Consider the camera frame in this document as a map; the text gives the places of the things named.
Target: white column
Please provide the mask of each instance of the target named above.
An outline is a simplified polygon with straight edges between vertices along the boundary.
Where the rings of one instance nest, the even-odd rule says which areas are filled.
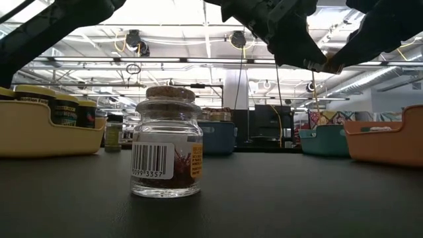
[[[235,101],[237,101],[237,110],[247,110],[249,107],[249,86],[246,70],[227,70],[226,78],[223,84],[223,106],[235,109]]]

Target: barcode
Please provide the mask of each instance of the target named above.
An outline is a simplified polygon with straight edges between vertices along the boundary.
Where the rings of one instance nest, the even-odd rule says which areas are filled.
[[[132,176],[146,179],[173,177],[174,145],[171,143],[134,143]]]

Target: teal bin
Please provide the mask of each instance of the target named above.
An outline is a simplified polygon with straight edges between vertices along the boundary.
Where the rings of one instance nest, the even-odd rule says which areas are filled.
[[[300,130],[303,152],[327,157],[350,157],[344,126],[317,126],[316,130]]]

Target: ceiling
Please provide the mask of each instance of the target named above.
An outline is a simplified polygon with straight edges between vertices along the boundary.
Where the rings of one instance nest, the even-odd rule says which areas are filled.
[[[22,0],[6,1],[0,6],[0,14],[6,13],[20,4]],[[33,2],[27,9],[15,15],[11,20],[0,26],[0,33],[7,34],[22,22],[27,21],[42,9],[47,7],[51,1],[38,0]],[[322,49],[341,48],[346,43],[348,35],[359,27],[363,15],[345,6],[345,1],[324,0],[319,1],[317,11],[310,16],[309,33],[315,42],[322,42],[327,36],[330,40],[322,44]],[[234,58],[241,57],[241,51],[234,48],[229,41],[226,41],[234,30],[245,30],[247,38],[246,58],[250,59],[273,59],[268,53],[266,45],[261,40],[254,39],[248,29],[245,29],[234,18],[227,22],[221,21],[220,7],[204,3],[201,0],[127,0],[125,5],[115,12],[108,20],[97,26],[89,26],[74,30],[69,36],[59,41],[52,49],[43,56],[73,56],[73,57],[134,57],[124,47],[124,36],[130,29],[138,29],[142,38],[148,43],[151,57],[158,58]],[[406,53],[417,47],[413,44],[403,48]],[[399,56],[398,52],[383,54],[383,59],[391,60]],[[70,69],[79,67],[78,62],[66,62]],[[35,78],[55,80],[55,83],[76,83],[85,81],[87,83],[113,83],[128,84],[141,83],[147,87],[164,85],[173,79],[174,83],[191,84],[222,84],[225,80],[226,71],[233,69],[234,65],[224,64],[195,64],[195,63],[143,63],[141,73],[130,75],[126,72],[124,63],[110,65],[110,63],[89,63],[88,66],[100,67],[101,70],[68,70],[68,69],[44,69],[42,64],[30,63],[22,70],[27,74],[26,79]],[[117,70],[105,68],[117,67]],[[276,85],[276,70],[273,66],[267,67],[246,67],[250,87],[250,93],[256,96],[272,96],[278,94],[277,87],[265,87],[267,83]],[[363,71],[374,71],[369,67],[365,69],[346,69],[340,75],[328,73],[316,73],[315,79],[321,85],[321,91],[328,91],[331,88],[349,80]],[[312,75],[310,71],[285,67],[279,69],[279,80],[281,94],[286,97],[298,97],[307,94],[305,85],[310,82]],[[74,94],[96,94],[92,87],[81,90],[77,87],[63,86],[58,90],[66,90]],[[144,95],[146,88],[130,87],[124,85],[113,86],[112,92],[121,95]],[[217,96],[221,94],[220,88],[216,90],[194,89],[197,95]],[[128,98],[137,103],[143,97]],[[100,102],[107,104],[105,98]],[[200,106],[219,106],[220,99],[197,99]],[[252,100],[251,104],[261,103]],[[278,100],[267,100],[266,103],[278,103]]]

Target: orange label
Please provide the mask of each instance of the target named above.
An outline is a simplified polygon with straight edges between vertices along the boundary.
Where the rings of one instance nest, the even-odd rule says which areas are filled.
[[[200,177],[203,169],[203,144],[192,145],[191,153],[191,177]]]

